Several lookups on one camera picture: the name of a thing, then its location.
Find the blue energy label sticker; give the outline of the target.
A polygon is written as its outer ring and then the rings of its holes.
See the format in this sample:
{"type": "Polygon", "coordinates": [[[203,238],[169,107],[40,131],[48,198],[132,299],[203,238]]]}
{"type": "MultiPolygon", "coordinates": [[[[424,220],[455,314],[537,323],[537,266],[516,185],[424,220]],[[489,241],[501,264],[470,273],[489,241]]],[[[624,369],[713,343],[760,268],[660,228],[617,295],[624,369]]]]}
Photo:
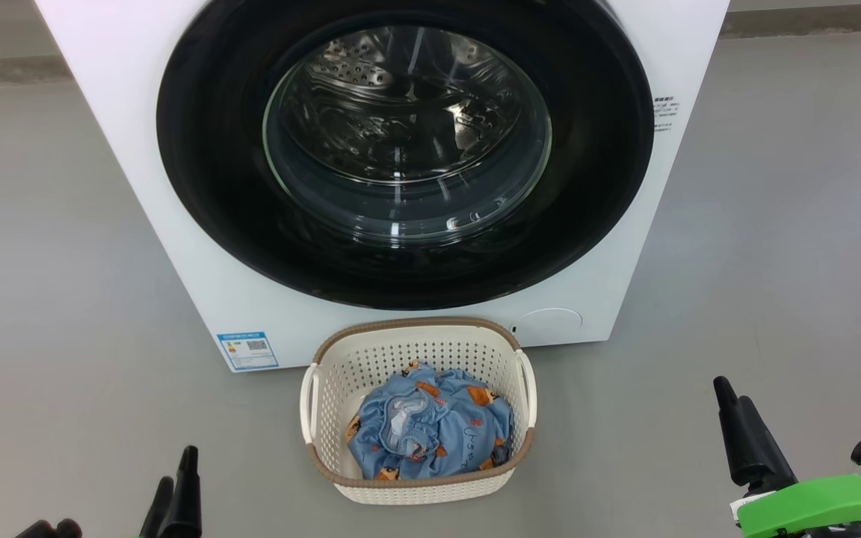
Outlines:
{"type": "Polygon", "coordinates": [[[265,333],[217,334],[215,338],[232,372],[267,371],[280,366],[265,333]]]}

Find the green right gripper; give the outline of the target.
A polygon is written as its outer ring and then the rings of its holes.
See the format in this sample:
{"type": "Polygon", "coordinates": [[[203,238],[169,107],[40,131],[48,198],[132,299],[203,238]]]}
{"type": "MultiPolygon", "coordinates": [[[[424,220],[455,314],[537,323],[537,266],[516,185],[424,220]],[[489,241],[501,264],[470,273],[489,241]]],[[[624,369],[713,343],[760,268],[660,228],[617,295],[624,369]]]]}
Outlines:
{"type": "Polygon", "coordinates": [[[737,396],[724,376],[714,378],[713,388],[732,482],[748,492],[768,492],[730,504],[744,538],[782,538],[861,522],[860,476],[798,483],[754,402],[737,396]]]}

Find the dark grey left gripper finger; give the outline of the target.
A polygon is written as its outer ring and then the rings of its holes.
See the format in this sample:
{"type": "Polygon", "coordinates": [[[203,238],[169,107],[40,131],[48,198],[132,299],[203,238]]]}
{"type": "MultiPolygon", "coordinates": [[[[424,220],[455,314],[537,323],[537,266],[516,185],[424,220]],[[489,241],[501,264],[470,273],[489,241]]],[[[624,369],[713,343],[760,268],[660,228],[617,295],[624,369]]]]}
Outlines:
{"type": "Polygon", "coordinates": [[[161,525],[163,525],[168,511],[170,511],[173,490],[174,482],[172,477],[161,477],[158,481],[152,503],[146,512],[146,518],[144,518],[141,525],[139,538],[158,538],[161,525]]]}
{"type": "Polygon", "coordinates": [[[158,524],[158,538],[202,538],[202,508],[199,450],[187,446],[174,479],[164,477],[164,515],[158,524]]]}

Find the white front-load washing machine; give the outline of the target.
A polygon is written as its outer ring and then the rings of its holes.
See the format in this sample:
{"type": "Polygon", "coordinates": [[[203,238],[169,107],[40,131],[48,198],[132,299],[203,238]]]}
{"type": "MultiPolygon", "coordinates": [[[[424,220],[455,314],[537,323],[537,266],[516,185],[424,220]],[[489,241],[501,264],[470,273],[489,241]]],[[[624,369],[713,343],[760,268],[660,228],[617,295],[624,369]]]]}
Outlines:
{"type": "Polygon", "coordinates": [[[266,278],[213,241],[175,193],[158,148],[158,92],[176,44],[209,0],[34,3],[215,344],[217,334],[265,333],[278,368],[303,368],[332,334],[376,321],[475,318],[515,337],[510,328],[523,315],[571,309],[583,327],[566,344],[611,336],[730,0],[597,1],[616,16],[652,82],[655,144],[628,211],[550,279],[457,309],[404,311],[327,302],[266,278]]]}

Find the round white filter cover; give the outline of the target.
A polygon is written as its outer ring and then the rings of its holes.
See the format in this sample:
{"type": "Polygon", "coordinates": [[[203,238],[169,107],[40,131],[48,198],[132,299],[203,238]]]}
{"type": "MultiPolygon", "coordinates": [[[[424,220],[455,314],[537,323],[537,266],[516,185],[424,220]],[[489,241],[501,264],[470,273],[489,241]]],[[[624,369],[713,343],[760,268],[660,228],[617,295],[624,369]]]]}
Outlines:
{"type": "Polygon", "coordinates": [[[571,309],[539,309],[523,315],[510,331],[522,347],[571,342],[583,327],[583,317],[571,309]]]}

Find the black round glass washer door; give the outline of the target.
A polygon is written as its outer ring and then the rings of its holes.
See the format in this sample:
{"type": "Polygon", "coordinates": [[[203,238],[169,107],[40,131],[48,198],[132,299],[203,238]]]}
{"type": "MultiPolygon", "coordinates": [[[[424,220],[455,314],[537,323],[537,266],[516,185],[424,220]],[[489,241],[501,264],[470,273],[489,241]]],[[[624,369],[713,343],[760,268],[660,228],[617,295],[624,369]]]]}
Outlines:
{"type": "Polygon", "coordinates": [[[597,0],[209,0],[181,35],[157,103],[161,160],[206,234],[266,278],[364,309],[457,309],[556,276],[628,211],[655,144],[652,82],[597,0]],[[552,123],[546,169],[502,217],[379,236],[312,214],[266,153],[274,90],[339,35],[441,28],[507,55],[552,123]]]}

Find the cream perforated laundry basket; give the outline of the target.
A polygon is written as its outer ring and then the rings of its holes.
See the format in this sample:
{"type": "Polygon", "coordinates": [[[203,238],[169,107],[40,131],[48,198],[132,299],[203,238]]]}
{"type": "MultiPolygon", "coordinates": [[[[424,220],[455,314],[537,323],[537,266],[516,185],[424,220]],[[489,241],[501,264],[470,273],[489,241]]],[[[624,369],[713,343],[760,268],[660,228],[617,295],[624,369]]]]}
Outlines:
{"type": "Polygon", "coordinates": [[[535,439],[537,386],[526,353],[493,321],[438,317],[376,321],[326,340],[302,378],[300,425],[315,469],[350,501],[368,505],[454,503],[495,493],[535,439]],[[456,477],[366,480],[348,448],[348,427],[365,396],[413,362],[462,368],[511,406],[508,463],[456,477]]]}

